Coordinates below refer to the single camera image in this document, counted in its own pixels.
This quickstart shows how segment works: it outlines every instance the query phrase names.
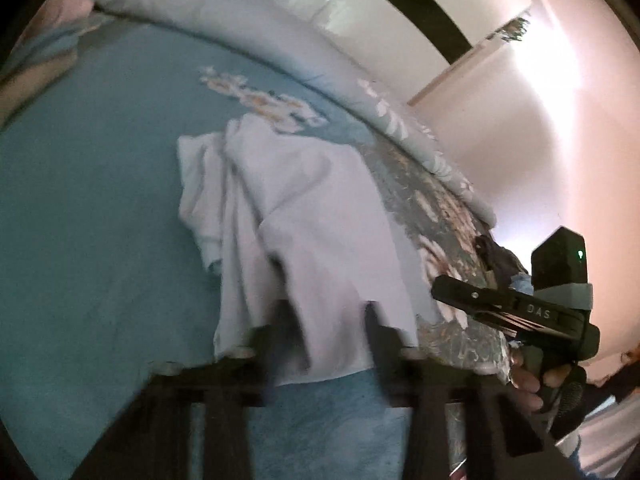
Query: folded white towel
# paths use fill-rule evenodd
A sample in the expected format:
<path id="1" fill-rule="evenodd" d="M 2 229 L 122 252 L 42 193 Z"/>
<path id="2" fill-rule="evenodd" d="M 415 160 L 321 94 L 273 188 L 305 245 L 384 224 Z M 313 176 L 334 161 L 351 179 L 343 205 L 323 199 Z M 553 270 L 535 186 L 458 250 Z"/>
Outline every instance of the folded white towel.
<path id="1" fill-rule="evenodd" d="M 415 345 L 415 316 L 378 190 L 351 146 L 276 134 L 253 114 L 226 133 L 181 137 L 180 218 L 205 268 L 222 266 L 217 354 L 242 344 L 288 298 L 309 370 L 293 359 L 282 382 L 310 382 L 370 366 L 364 303 Z"/>

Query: beige wall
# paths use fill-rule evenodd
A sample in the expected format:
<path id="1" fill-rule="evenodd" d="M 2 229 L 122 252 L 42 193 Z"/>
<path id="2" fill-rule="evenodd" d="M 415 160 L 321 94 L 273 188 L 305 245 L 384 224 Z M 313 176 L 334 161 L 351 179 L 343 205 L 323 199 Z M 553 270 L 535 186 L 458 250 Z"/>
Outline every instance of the beige wall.
<path id="1" fill-rule="evenodd" d="M 416 109 L 526 264 L 558 225 L 584 235 L 603 358 L 640 340 L 640 53 L 603 0 L 532 1 L 522 43 L 457 70 Z"/>

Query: human hand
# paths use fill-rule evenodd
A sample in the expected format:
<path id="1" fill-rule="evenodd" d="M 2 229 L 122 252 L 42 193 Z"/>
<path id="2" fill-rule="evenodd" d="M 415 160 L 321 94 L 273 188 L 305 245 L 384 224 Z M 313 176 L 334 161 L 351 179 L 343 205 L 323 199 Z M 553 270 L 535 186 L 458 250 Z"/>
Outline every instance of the human hand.
<path id="1" fill-rule="evenodd" d="M 535 413 L 543 405 L 542 399 L 536 395 L 540 389 L 540 381 L 531 372 L 523 368 L 524 357 L 520 350 L 511 350 L 511 383 L 515 387 L 515 394 L 520 406 L 529 413 Z M 542 377 L 546 386 L 559 388 L 571 372 L 571 365 L 566 364 L 553 370 L 548 370 Z"/>

